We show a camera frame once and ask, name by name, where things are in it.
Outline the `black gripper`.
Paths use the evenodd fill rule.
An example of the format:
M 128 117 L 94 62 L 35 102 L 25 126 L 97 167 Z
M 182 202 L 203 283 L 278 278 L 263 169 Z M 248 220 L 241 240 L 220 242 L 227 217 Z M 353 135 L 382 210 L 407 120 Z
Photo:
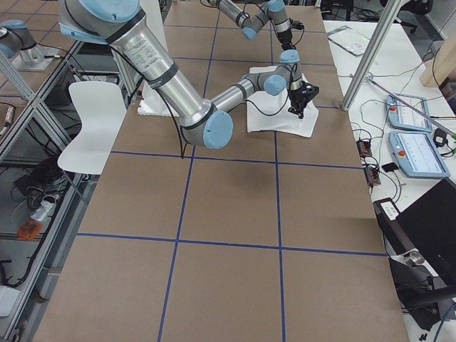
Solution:
M 294 43 L 292 43 L 293 35 L 291 32 L 291 29 L 287 29 L 287 30 L 281 31 L 281 32 L 277 31 L 276 37 L 278 38 L 279 43 L 282 45 L 282 49 L 284 51 L 287 51 L 290 49 L 296 50 L 296 45 Z
M 297 89 L 297 90 L 290 90 L 289 91 L 289 99 L 290 99 L 290 108 L 288 111 L 293 114 L 299 114 L 298 117 L 299 119 L 304 118 L 304 110 L 308 104 L 309 96 L 311 94 L 311 91 L 306 90 L 305 88 L 303 89 Z

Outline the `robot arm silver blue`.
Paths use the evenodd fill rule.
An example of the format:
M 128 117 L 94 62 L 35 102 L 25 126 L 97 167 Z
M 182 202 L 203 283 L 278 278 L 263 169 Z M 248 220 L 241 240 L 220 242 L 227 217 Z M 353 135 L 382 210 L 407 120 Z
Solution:
M 241 9 L 233 1 L 200 1 L 207 8 L 215 8 L 231 19 L 246 39 L 252 40 L 270 22 L 272 22 L 275 36 L 277 37 L 284 51 L 295 49 L 293 43 L 292 29 L 298 26 L 298 30 L 303 30 L 304 26 L 299 21 L 289 18 L 285 3 L 283 1 L 265 1 L 256 4 L 247 1 Z
M 272 22 L 283 48 L 274 71 L 249 73 L 213 100 L 202 98 L 165 47 L 147 27 L 139 1 L 60 1 L 61 33 L 77 41 L 105 44 L 118 52 L 147 84 L 167 101 L 179 116 L 178 127 L 189 144 L 208 149 L 224 147 L 232 137 L 229 110 L 257 91 L 275 96 L 286 90 L 289 112 L 303 118 L 307 104 L 318 95 L 318 87 L 303 80 L 300 58 L 292 43 L 292 21 L 283 1 L 266 1 L 250 16 L 232 1 L 211 1 L 253 39 Z

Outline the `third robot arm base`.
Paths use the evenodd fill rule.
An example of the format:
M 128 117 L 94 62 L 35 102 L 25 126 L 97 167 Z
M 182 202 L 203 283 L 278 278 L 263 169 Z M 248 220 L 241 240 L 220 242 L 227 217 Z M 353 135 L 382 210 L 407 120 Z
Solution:
M 23 21 L 12 19 L 1 23 L 1 52 L 18 71 L 45 71 L 61 50 L 40 46 Z

